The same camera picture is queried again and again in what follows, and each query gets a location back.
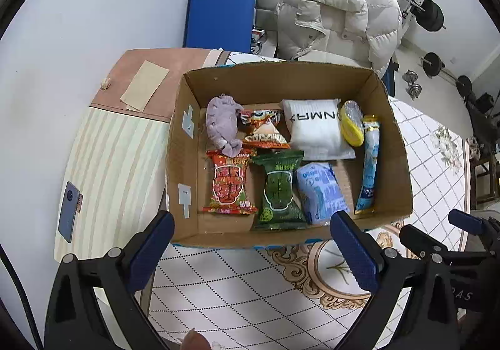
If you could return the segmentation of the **small beige crumpled scrap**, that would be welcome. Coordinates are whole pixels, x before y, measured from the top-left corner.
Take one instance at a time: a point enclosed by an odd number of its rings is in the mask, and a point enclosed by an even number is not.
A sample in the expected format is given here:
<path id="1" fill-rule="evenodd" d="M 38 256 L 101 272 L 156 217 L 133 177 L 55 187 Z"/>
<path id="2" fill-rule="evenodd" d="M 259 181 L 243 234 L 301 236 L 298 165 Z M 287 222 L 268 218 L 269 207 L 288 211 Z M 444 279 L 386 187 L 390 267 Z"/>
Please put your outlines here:
<path id="1" fill-rule="evenodd" d="M 105 77 L 101 82 L 100 82 L 100 88 L 101 90 L 107 90 L 111 85 L 111 79 L 109 77 Z"/>

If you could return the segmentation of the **white padded chair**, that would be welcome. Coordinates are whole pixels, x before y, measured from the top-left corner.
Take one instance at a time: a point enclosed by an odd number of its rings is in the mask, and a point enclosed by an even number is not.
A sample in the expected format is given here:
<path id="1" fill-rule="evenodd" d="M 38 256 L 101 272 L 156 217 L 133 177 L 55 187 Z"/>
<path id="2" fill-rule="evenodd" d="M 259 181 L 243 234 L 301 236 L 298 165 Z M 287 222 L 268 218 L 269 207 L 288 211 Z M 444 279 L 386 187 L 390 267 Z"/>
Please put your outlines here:
<path id="1" fill-rule="evenodd" d="M 311 50 L 307 54 L 295 58 L 295 61 L 331 63 L 335 65 L 362 67 L 367 69 L 371 68 L 369 61 L 357 61 L 343 55 L 332 54 L 319 50 Z"/>

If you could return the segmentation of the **blue folded mat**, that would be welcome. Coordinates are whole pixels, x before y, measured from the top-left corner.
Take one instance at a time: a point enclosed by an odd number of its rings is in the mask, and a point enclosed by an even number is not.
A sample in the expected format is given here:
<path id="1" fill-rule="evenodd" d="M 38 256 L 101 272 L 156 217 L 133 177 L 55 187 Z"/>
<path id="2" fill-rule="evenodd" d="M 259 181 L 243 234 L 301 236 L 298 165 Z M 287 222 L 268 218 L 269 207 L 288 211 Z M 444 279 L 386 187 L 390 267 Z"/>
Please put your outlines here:
<path id="1" fill-rule="evenodd" d="M 188 0 L 183 46 L 248 53 L 256 0 Z"/>

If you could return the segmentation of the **orange snack packet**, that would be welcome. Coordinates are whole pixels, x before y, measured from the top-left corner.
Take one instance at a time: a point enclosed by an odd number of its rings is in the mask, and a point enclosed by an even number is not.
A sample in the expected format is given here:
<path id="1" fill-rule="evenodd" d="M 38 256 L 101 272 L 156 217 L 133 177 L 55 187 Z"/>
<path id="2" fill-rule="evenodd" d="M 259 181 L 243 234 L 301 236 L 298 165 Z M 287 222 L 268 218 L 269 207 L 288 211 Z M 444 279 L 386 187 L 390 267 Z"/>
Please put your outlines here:
<path id="1" fill-rule="evenodd" d="M 247 135 L 242 145 L 247 148 L 289 149 L 289 143 L 278 131 L 281 110 L 244 110 L 240 112 L 240 121 Z"/>

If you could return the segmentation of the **floor barbell black plates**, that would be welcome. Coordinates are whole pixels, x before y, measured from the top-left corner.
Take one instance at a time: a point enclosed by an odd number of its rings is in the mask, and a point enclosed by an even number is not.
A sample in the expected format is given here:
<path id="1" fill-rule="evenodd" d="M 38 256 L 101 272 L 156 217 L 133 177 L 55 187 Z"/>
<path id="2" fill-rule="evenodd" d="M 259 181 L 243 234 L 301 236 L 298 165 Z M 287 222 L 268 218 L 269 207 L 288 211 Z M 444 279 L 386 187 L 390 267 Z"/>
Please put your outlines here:
<path id="1" fill-rule="evenodd" d="M 472 93 L 472 82 L 466 75 L 455 76 L 445 66 L 442 59 L 434 52 L 426 53 L 420 58 L 422 68 L 429 78 L 444 78 L 453 83 L 460 96 L 467 99 Z"/>

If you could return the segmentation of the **blue tube packet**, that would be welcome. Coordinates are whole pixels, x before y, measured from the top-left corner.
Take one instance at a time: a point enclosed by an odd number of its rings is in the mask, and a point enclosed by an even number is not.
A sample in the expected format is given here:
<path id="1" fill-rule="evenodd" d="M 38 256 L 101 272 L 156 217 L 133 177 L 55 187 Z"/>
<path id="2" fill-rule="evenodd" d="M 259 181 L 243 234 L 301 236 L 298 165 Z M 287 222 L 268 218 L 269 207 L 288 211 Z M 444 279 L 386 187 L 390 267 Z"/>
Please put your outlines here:
<path id="1" fill-rule="evenodd" d="M 375 200 L 375 177 L 380 147 L 380 123 L 375 115 L 363 118 L 364 161 L 363 181 L 355 206 L 355 213 L 362 214 L 370 210 Z"/>

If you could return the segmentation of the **cardboard box with blue outside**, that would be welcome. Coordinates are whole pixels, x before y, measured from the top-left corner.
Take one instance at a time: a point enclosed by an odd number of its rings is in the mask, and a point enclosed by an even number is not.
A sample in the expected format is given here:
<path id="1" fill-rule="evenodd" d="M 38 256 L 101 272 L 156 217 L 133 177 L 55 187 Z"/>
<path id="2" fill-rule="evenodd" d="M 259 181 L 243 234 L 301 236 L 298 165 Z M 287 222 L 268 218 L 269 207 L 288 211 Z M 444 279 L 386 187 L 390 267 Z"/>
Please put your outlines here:
<path id="1" fill-rule="evenodd" d="M 207 157 L 204 114 L 215 96 L 228 94 L 248 109 L 272 108 L 284 99 L 354 100 L 381 123 L 372 209 L 351 217 L 360 229 L 408 217 L 413 194 L 407 153 L 386 88 L 369 69 L 317 62 L 255 62 L 184 74 L 170 120 L 165 161 L 168 210 L 175 219 L 172 242 L 193 248 L 276 248 L 331 237 L 329 227 L 257 231 L 251 215 L 203 212 L 211 195 L 213 166 Z"/>

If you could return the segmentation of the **chrome dumbbell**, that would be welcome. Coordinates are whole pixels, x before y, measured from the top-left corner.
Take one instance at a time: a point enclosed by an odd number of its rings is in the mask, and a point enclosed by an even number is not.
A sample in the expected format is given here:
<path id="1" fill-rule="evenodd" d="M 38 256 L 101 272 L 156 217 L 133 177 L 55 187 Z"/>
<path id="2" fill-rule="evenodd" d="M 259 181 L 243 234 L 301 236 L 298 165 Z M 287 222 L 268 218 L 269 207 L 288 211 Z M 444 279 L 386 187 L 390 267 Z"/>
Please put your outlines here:
<path id="1" fill-rule="evenodd" d="M 409 85 L 407 85 L 406 92 L 412 100 L 415 100 L 419 98 L 422 92 L 422 87 L 417 82 L 411 82 Z"/>
<path id="2" fill-rule="evenodd" d="M 413 85 L 418 81 L 418 74 L 415 71 L 407 70 L 402 75 L 402 80 L 405 81 L 408 85 Z"/>

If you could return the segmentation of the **dark wooden shelf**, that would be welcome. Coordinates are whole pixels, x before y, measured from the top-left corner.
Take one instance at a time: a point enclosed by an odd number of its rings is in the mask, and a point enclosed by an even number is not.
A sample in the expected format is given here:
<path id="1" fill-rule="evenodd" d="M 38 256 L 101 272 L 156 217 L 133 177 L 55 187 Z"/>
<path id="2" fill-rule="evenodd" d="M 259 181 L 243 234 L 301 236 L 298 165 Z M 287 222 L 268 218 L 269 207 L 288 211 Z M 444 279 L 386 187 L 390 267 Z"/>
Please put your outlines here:
<path id="1" fill-rule="evenodd" d="M 499 198 L 499 161 L 489 146 L 467 139 L 470 167 L 470 206 L 490 203 Z"/>

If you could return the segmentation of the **red snack packet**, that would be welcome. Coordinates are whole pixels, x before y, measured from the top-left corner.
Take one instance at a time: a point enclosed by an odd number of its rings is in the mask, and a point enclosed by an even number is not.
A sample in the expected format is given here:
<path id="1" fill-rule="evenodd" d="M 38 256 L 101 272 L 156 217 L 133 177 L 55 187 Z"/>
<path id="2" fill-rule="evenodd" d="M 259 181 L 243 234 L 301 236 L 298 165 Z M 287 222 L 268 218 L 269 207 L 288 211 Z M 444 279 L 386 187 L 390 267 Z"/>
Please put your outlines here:
<path id="1" fill-rule="evenodd" d="M 220 150 L 207 153 L 213 162 L 213 180 L 208 206 L 202 211 L 221 215 L 255 215 L 257 207 L 246 194 L 247 168 L 256 155 L 255 148 L 242 148 L 235 157 L 228 157 Z"/>

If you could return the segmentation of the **white soft pack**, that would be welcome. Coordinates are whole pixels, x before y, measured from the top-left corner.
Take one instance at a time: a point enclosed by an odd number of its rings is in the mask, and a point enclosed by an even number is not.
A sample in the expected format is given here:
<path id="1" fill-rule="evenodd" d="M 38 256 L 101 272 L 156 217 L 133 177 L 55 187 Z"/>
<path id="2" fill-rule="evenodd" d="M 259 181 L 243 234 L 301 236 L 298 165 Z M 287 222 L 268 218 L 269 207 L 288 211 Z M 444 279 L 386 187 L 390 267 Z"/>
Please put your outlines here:
<path id="1" fill-rule="evenodd" d="M 355 159 L 355 151 L 341 132 L 339 99 L 283 99 L 292 149 L 301 150 L 305 161 Z"/>

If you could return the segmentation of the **silver yellow scrubbing sponge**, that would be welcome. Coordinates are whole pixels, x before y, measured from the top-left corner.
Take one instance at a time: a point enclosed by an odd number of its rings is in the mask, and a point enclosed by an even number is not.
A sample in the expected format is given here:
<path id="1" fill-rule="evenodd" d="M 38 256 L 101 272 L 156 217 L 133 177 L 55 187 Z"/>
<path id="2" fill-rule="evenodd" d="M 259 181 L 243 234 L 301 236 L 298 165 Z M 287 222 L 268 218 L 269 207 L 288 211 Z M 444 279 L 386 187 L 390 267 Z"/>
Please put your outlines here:
<path id="1" fill-rule="evenodd" d="M 345 140 L 353 147 L 360 147 L 364 142 L 363 114 L 358 104 L 347 100 L 340 111 L 340 128 Z"/>

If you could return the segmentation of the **beige paper sheet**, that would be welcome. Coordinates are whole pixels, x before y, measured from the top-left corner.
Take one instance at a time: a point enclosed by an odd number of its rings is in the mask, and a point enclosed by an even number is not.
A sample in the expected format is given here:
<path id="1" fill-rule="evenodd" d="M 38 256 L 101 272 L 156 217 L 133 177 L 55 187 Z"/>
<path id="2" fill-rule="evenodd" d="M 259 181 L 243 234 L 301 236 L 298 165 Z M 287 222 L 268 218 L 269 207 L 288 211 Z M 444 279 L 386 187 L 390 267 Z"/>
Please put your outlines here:
<path id="1" fill-rule="evenodd" d="M 121 95 L 120 101 L 125 103 L 125 108 L 129 111 L 143 112 L 168 74 L 169 69 L 144 61 Z"/>

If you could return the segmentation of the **white puffer jacket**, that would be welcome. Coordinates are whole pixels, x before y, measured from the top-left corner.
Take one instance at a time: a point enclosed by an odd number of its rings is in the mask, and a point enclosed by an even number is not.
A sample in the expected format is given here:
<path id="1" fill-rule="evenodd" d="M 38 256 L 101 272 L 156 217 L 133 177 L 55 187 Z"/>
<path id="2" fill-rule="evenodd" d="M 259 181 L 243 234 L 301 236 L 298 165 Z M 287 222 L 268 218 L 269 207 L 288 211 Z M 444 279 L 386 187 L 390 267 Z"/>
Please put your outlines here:
<path id="1" fill-rule="evenodd" d="M 280 0 L 276 11 L 278 55 L 288 61 L 319 50 L 369 61 L 381 78 L 401 40 L 397 0 Z"/>

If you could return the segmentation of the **light blue tissue pack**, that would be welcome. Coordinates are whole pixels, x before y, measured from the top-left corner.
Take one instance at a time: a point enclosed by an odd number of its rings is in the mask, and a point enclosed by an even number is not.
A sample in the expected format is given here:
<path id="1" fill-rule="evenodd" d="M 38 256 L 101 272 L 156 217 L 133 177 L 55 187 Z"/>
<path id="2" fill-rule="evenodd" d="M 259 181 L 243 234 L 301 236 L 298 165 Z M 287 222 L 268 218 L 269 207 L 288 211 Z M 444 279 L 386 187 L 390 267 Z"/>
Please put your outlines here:
<path id="1" fill-rule="evenodd" d="M 307 222 L 326 226 L 338 211 L 349 207 L 337 181 L 333 167 L 325 162 L 311 162 L 297 169 L 297 189 Z"/>

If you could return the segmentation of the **green snack packet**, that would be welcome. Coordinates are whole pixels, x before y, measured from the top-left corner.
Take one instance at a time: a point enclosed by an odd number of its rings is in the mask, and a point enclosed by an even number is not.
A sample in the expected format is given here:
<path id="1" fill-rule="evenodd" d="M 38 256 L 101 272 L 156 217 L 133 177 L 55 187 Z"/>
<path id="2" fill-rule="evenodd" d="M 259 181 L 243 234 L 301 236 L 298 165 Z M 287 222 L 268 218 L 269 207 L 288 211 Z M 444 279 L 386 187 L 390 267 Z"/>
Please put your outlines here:
<path id="1" fill-rule="evenodd" d="M 303 152 L 296 149 L 259 154 L 253 159 L 265 171 L 261 210 L 253 225 L 256 230 L 289 231 L 307 227 L 293 189 L 293 176 L 302 160 Z"/>

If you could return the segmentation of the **blue smartphone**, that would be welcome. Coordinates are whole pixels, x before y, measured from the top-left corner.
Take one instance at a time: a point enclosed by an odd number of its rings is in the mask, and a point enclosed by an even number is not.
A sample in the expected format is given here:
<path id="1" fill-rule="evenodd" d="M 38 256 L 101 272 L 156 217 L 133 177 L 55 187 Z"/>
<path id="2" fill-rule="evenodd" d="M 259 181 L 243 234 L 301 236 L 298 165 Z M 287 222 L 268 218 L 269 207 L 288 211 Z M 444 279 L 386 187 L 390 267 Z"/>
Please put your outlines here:
<path id="1" fill-rule="evenodd" d="M 57 225 L 58 233 L 67 243 L 72 242 L 75 218 L 81 212 L 82 201 L 83 195 L 81 191 L 71 182 L 67 182 L 63 192 Z"/>

